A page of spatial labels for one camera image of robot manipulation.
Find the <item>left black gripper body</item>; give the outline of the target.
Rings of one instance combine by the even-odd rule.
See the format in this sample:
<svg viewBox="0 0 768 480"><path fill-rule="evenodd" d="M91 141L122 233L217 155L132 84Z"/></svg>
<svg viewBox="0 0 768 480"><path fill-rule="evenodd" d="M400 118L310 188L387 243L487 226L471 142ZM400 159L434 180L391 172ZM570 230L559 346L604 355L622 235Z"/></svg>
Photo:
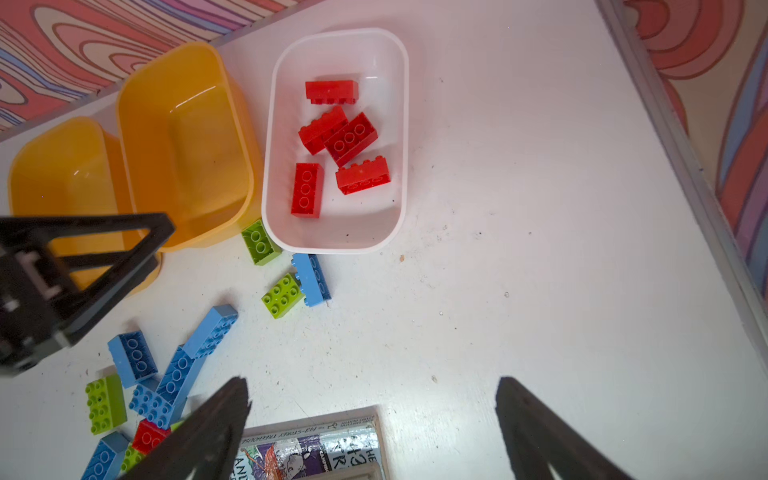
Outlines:
<svg viewBox="0 0 768 480"><path fill-rule="evenodd" d="M17 376L77 338L55 302L77 291L71 259L47 251L1 251L1 375Z"/></svg>

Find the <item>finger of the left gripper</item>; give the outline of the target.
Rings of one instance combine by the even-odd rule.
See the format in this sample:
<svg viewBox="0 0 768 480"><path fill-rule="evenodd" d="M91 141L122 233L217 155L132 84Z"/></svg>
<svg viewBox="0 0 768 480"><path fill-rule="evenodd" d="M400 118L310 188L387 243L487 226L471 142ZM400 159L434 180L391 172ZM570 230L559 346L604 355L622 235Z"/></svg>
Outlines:
<svg viewBox="0 0 768 480"><path fill-rule="evenodd" d="M156 253L175 232L167 214L3 216L1 251L37 250L63 257L50 250L54 239L128 230L146 230L146 235L131 250L67 255L71 259L70 278L77 291L57 300L55 305L79 341L154 270Z"/></svg>

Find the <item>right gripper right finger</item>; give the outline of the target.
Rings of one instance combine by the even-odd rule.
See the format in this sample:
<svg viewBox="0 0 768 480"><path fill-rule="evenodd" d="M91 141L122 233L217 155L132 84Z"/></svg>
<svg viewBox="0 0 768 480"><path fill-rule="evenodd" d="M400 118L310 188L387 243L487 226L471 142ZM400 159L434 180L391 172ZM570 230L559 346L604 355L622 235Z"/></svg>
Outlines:
<svg viewBox="0 0 768 480"><path fill-rule="evenodd" d="M513 377L499 381L496 415L517 479L629 477Z"/></svg>

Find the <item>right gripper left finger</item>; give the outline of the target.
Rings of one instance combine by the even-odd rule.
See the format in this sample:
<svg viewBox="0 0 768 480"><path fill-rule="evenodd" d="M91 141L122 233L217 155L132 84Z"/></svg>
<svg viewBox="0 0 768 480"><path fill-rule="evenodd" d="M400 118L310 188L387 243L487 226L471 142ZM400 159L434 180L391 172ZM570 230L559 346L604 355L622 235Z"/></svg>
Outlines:
<svg viewBox="0 0 768 480"><path fill-rule="evenodd" d="M124 477L228 479L250 408L247 381L230 379Z"/></svg>

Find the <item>red lego brick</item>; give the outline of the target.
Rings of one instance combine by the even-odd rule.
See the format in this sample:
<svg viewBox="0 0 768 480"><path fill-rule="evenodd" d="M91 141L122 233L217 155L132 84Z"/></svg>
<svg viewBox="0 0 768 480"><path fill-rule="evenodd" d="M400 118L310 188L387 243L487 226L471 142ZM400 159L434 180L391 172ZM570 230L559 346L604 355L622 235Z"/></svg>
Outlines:
<svg viewBox="0 0 768 480"><path fill-rule="evenodd" d="M340 167L335 174L339 190L344 195L369 190L391 182L390 171L384 156L364 160L360 164Z"/></svg>
<svg viewBox="0 0 768 480"><path fill-rule="evenodd" d="M360 113L331 135L325 142L325 148L335 164L342 168L377 139L377 130L368 117Z"/></svg>
<svg viewBox="0 0 768 480"><path fill-rule="evenodd" d="M334 106L317 119L303 126L299 138L310 155L316 155L325 149L326 141L343 128L348 119L341 106Z"/></svg>
<svg viewBox="0 0 768 480"><path fill-rule="evenodd" d="M354 80L308 81L305 93L313 105L353 105L359 99L359 85Z"/></svg>
<svg viewBox="0 0 768 480"><path fill-rule="evenodd" d="M300 218L320 216L324 169L319 163L296 165L291 214Z"/></svg>
<svg viewBox="0 0 768 480"><path fill-rule="evenodd" d="M143 455L149 455L169 435L170 430L161 429L147 419L138 424L132 447Z"/></svg>

